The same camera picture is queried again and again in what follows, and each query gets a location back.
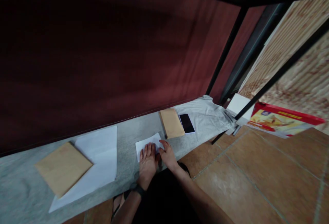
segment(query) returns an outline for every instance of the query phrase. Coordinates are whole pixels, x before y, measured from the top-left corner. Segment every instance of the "table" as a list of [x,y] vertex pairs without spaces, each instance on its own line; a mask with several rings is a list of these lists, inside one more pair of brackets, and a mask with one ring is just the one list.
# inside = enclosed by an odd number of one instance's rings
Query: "table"
[[[224,108],[204,95],[174,107],[178,114],[189,114],[195,133],[168,139],[176,159],[233,126],[223,114]],[[114,182],[52,213],[48,213],[54,194],[34,164],[76,137],[0,158],[0,223],[60,224],[120,193],[138,178],[135,143],[159,132],[165,133],[158,112],[118,124],[117,178]]]

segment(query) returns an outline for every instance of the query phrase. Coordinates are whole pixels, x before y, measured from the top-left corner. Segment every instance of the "smartwatch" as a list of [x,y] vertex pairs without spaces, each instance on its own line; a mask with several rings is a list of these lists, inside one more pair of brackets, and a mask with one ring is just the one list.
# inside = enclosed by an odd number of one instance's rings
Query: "smartwatch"
[[137,183],[132,183],[130,186],[130,190],[138,192],[142,198],[146,194],[146,191]]

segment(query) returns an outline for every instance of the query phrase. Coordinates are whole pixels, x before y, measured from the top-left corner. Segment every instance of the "maroon wall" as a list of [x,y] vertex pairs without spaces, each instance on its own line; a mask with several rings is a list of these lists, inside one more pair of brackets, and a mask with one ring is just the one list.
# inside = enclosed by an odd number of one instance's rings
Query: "maroon wall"
[[1,0],[0,154],[205,94],[240,10],[215,0]]
[[236,38],[232,44],[232,47],[227,55],[227,58],[221,68],[218,77],[214,83],[213,88],[211,89],[210,96],[214,99],[214,103],[218,103],[222,93],[224,91],[224,87],[226,85],[227,80],[230,77],[230,74],[242,52],[244,46],[248,42],[249,37],[254,31],[255,26],[257,25],[258,20],[266,6],[258,6],[249,8],[244,18],[242,25],[236,35]]

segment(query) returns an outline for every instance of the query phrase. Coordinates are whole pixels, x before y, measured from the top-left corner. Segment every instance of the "colorful box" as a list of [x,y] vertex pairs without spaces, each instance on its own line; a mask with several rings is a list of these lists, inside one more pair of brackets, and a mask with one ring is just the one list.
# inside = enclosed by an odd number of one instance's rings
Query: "colorful box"
[[258,102],[247,126],[288,138],[324,122],[312,115]]

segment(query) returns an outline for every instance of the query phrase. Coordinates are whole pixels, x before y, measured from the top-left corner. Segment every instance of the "smartphone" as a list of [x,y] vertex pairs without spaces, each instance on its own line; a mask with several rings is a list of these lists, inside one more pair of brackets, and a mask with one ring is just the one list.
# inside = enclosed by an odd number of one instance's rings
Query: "smartphone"
[[192,122],[190,120],[190,117],[188,114],[180,114],[179,119],[182,123],[183,129],[185,133],[195,133],[195,130],[193,128]]

